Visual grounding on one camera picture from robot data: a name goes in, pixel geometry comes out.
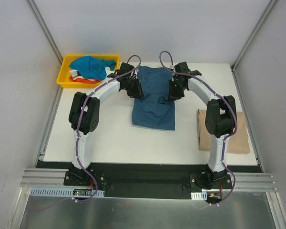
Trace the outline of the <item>yellow plastic bin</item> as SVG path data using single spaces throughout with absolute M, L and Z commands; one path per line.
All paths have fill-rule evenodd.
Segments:
M 62 65 L 56 80 L 56 83 L 60 85 L 62 88 L 94 88 L 98 86 L 100 83 L 81 83 L 81 82 L 73 82 L 69 79 L 71 76 L 69 67 L 70 63 L 74 60 L 83 57 L 83 56 L 92 56 L 96 59 L 104 59 L 104 60 L 114 60 L 116 62 L 115 70 L 120 67 L 120 55 L 119 54 L 91 54 L 91 53 L 80 53 L 80 54 L 67 54 L 64 56 Z

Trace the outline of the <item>beige folded t shirt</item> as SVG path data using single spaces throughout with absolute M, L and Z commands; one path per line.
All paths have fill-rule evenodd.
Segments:
M 210 151 L 211 149 L 211 135 L 208 133 L 205 126 L 206 110 L 198 109 L 198 144 L 199 150 Z M 232 154 L 248 154 L 250 152 L 247 126 L 245 121 L 245 114 L 237 112 L 237 132 L 230 137 L 227 152 Z

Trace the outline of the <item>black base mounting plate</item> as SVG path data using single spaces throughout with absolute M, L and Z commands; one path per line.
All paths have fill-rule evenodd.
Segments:
M 113 198 L 189 199 L 191 193 L 232 188 L 226 171 L 212 175 L 205 165 L 91 163 L 86 170 L 70 166 L 65 186 L 93 185 Z

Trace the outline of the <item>teal t shirt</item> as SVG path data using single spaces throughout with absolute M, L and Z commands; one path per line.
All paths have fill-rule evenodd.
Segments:
M 102 81 L 106 78 L 106 67 L 113 71 L 115 60 L 97 59 L 92 56 L 83 56 L 70 63 L 69 67 L 77 70 L 84 79 Z

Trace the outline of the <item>dark blue t shirt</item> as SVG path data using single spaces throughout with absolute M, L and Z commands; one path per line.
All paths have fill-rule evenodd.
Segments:
M 138 69 L 144 98 L 135 99 L 132 124 L 159 130 L 175 130 L 175 104 L 168 100 L 172 74 L 163 67 Z

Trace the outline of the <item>orange t shirt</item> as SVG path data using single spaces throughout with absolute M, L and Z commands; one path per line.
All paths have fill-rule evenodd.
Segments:
M 77 76 L 77 77 L 70 76 L 69 80 L 71 82 L 74 82 L 74 83 L 85 83 L 85 84 L 98 84 L 98 83 L 101 83 L 101 81 L 99 81 L 99 80 L 85 79 L 82 76 Z

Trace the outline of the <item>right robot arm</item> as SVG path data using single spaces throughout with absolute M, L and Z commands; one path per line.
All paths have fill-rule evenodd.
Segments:
M 184 97 L 184 91 L 194 92 L 206 105 L 205 127 L 211 135 L 211 150 L 205 171 L 195 179 L 201 188 L 216 188 L 227 176 L 226 154 L 229 139 L 237 131 L 235 98 L 215 92 L 198 71 L 191 71 L 186 62 L 174 66 L 169 80 L 169 101 Z

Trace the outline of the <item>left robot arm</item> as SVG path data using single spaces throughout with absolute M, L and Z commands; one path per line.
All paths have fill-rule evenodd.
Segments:
M 99 124 L 101 104 L 121 90 L 125 90 L 130 98 L 144 98 L 140 80 L 136 75 L 138 68 L 123 62 L 120 69 L 109 74 L 100 85 L 88 93 L 77 92 L 73 97 L 68 118 L 75 136 L 75 156 L 72 164 L 80 169 L 75 173 L 74 179 L 82 186 L 91 181 L 91 174 L 85 169 L 91 163 L 95 142 L 93 132 Z

